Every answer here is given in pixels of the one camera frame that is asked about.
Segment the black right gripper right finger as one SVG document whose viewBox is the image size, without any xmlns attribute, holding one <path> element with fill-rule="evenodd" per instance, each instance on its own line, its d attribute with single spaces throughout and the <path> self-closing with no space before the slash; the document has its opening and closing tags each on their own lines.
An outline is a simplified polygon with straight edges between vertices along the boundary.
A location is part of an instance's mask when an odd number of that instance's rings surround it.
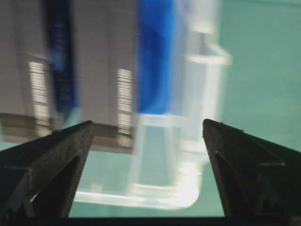
<svg viewBox="0 0 301 226">
<path fill-rule="evenodd" d="M 203 139 L 226 216 L 301 216 L 300 152 L 210 119 Z"/>
</svg>

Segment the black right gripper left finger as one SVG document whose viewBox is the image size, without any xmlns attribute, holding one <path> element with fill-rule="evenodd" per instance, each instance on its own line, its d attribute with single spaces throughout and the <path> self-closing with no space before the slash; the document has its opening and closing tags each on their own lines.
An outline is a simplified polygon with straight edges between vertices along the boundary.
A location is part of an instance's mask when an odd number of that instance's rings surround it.
<svg viewBox="0 0 301 226">
<path fill-rule="evenodd" d="M 93 138 L 85 121 L 1 151 L 1 218 L 68 217 Z"/>
</svg>

